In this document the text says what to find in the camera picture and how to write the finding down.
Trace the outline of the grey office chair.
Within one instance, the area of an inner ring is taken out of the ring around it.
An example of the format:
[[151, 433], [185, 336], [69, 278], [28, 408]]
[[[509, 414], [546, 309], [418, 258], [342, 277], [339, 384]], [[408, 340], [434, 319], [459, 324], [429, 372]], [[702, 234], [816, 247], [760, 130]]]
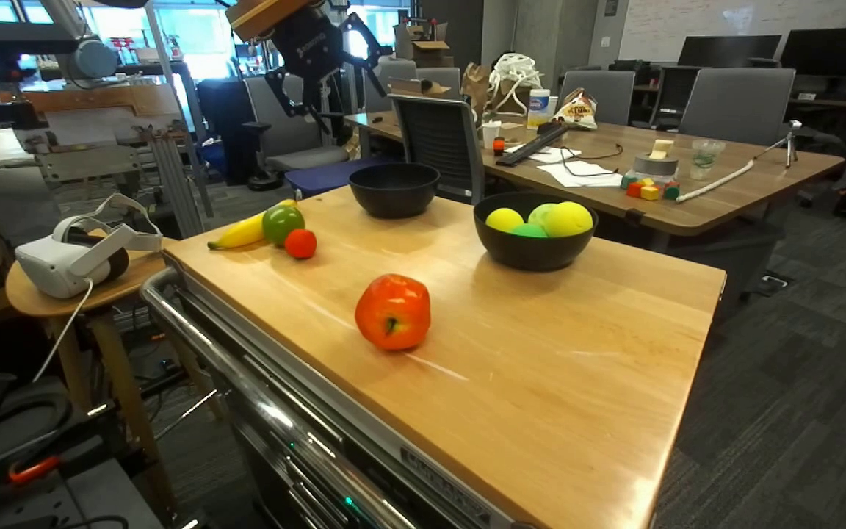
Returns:
[[772, 145], [785, 134], [794, 68], [702, 68], [680, 130], [684, 134]]

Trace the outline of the green plastic pear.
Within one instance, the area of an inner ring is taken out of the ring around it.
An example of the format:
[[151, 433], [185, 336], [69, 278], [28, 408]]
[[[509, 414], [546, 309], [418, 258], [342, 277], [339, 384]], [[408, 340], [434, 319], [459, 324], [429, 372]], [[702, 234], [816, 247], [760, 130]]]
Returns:
[[295, 228], [302, 228], [305, 218], [296, 205], [274, 205], [261, 218], [261, 231], [274, 247], [282, 247]]

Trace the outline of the black bowl near left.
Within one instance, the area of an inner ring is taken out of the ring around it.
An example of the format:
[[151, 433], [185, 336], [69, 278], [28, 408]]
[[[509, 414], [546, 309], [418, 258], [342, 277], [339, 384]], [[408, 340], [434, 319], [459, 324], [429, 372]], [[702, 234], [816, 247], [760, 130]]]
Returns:
[[426, 164], [383, 161], [351, 175], [351, 190], [373, 218], [424, 214], [434, 198], [439, 174]]

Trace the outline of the wooden side desk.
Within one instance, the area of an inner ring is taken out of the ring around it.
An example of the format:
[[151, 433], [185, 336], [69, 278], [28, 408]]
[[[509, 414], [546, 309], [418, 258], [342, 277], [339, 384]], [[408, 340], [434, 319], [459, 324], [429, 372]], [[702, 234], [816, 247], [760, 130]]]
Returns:
[[595, 131], [571, 130], [555, 146], [559, 153], [546, 161], [525, 159], [515, 167], [486, 151], [489, 189], [577, 198], [603, 214], [674, 237], [706, 234], [837, 174], [844, 164], [840, 155], [725, 142], [708, 167], [696, 167], [702, 139], [615, 123]]

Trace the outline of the yellow plastic banana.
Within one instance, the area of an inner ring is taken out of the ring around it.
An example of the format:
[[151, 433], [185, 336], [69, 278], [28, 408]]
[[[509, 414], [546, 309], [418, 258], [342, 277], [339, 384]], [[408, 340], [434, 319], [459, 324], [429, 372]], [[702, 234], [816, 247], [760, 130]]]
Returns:
[[226, 228], [221, 228], [208, 247], [211, 250], [242, 250], [242, 247], [252, 247], [252, 243], [270, 243], [261, 231], [261, 218], [266, 211], [260, 214], [249, 214], [243, 220], [235, 220], [230, 223]]

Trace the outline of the light green apple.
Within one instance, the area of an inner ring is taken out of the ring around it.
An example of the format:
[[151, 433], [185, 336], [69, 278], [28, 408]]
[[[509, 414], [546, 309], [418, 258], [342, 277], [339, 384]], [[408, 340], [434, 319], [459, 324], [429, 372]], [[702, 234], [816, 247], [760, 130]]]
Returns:
[[517, 208], [502, 205], [502, 208], [495, 208], [495, 211], [486, 218], [486, 223], [489, 223], [490, 228], [498, 228], [498, 231], [515, 231], [515, 228], [524, 225], [524, 214], [521, 214]]

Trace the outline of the white paper sheet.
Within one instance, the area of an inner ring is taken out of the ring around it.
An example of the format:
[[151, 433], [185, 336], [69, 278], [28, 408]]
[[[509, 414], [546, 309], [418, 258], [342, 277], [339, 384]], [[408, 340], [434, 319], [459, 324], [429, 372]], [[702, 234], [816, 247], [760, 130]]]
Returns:
[[619, 174], [595, 161], [550, 161], [543, 164], [543, 174], [565, 189], [618, 189], [624, 181]]

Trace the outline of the clear plastic container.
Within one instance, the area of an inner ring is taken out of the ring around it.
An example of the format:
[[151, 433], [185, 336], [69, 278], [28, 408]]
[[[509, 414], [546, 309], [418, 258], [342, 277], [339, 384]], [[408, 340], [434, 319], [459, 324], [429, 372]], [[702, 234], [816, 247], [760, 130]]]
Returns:
[[680, 171], [674, 146], [674, 139], [656, 139], [653, 146], [636, 159], [633, 171], [640, 175], [674, 178]]

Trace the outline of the white VR headset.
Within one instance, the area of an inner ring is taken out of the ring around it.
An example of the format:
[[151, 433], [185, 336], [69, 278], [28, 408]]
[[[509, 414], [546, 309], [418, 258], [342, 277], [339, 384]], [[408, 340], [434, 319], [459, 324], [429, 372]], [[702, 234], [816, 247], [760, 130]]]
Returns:
[[[113, 205], [132, 208], [145, 225], [110, 225], [104, 211]], [[166, 234], [151, 211], [139, 199], [116, 190], [97, 208], [61, 218], [50, 234], [20, 243], [14, 256], [41, 295], [70, 300], [123, 277], [132, 250], [152, 253], [161, 242]]]

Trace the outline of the small red strawberry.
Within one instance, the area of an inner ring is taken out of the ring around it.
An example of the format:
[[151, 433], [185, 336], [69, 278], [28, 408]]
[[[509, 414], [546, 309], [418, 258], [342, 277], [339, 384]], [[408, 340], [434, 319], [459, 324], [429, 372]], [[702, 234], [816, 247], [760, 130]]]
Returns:
[[318, 234], [313, 228], [295, 228], [286, 237], [286, 253], [292, 258], [313, 258], [318, 253]]

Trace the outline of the black bowl far right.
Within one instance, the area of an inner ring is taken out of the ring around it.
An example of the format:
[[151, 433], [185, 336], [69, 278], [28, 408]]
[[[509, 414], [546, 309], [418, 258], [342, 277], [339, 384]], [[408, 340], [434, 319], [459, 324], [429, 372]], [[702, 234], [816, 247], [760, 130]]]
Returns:
[[517, 208], [524, 220], [536, 214], [539, 205], [550, 205], [546, 195], [539, 190], [505, 190], [490, 195], [473, 205], [473, 223], [486, 253], [515, 270], [562, 270], [571, 268], [578, 253], [589, 247], [595, 231], [571, 234], [571, 237], [521, 237], [511, 231], [498, 231], [486, 223], [495, 208]]

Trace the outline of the black bowl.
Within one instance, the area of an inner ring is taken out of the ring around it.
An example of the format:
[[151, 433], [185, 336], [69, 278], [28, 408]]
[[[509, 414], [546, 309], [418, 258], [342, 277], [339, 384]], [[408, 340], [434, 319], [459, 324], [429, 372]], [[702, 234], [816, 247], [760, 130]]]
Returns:
[[562, 270], [571, 268], [578, 253], [589, 247], [595, 231], [571, 234], [571, 237], [521, 237], [511, 231], [498, 231], [486, 223], [495, 208], [517, 208], [524, 220], [536, 214], [539, 205], [550, 205], [546, 195], [539, 190], [505, 190], [490, 195], [473, 205], [473, 223], [486, 253], [515, 270]]
[[373, 218], [424, 214], [434, 198], [439, 174], [426, 164], [383, 161], [351, 175], [351, 190]]

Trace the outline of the colourful toy blocks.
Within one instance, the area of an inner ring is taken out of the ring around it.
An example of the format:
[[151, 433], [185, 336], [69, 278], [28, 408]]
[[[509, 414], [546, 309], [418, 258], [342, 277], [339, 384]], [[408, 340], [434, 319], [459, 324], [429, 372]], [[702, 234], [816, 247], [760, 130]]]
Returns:
[[658, 178], [650, 178], [650, 175], [624, 175], [619, 189], [624, 189], [627, 198], [637, 198], [637, 199], [650, 199], [650, 203], [658, 203], [658, 199], [675, 203], [680, 190], [683, 190], [671, 178], [658, 181]]

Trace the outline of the round wooden stool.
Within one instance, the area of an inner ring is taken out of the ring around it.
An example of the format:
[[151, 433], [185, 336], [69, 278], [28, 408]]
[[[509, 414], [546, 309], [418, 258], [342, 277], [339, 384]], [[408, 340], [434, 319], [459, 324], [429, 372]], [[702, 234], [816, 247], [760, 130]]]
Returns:
[[113, 319], [113, 305], [139, 295], [139, 287], [161, 270], [158, 253], [132, 253], [130, 268], [122, 278], [83, 290], [70, 300], [55, 300], [41, 295], [20, 265], [11, 265], [7, 272], [7, 300], [17, 315], [28, 315], [41, 324], [54, 339], [55, 362], [61, 367], [64, 389], [70, 403], [80, 412], [94, 405], [92, 393], [92, 367], [80, 352], [73, 327], [83, 324], [97, 343], [97, 362], [110, 383], [110, 396], [117, 405], [117, 421], [123, 437], [145, 458], [145, 466], [136, 472], [139, 491], [148, 496], [151, 509], [158, 516], [167, 516], [177, 509], [167, 469], [161, 465], [151, 416], [145, 412], [142, 384], [132, 372], [123, 339]]

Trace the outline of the green lime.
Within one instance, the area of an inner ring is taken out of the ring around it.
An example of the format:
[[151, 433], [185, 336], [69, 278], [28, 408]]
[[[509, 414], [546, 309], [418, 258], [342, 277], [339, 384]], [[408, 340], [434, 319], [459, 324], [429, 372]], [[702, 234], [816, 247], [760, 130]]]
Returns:
[[521, 223], [511, 234], [521, 237], [546, 237], [546, 231], [539, 223]]

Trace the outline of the orange red bell pepper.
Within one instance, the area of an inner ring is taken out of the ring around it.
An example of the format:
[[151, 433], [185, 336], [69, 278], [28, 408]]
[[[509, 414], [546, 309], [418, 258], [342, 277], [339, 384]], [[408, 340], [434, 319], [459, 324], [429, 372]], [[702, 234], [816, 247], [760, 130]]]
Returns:
[[431, 327], [429, 287], [402, 272], [376, 277], [357, 302], [360, 331], [384, 352], [408, 352]]

